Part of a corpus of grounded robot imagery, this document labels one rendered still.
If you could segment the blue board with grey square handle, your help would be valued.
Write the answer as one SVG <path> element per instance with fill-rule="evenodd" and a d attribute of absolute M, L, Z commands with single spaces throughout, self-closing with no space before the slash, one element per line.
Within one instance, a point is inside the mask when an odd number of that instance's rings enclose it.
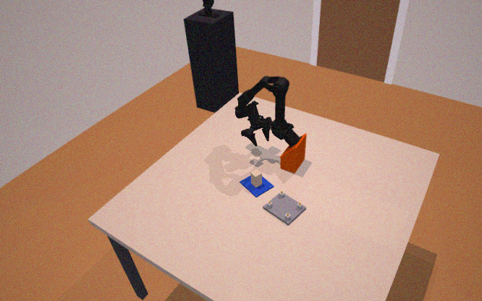
<path fill-rule="evenodd" d="M 240 184 L 242 184 L 255 197 L 264 194 L 265 192 L 274 187 L 268 180 L 262 177 L 262 173 L 259 172 L 259 170 L 257 169 L 255 171 L 252 171 L 249 177 L 240 181 Z"/>

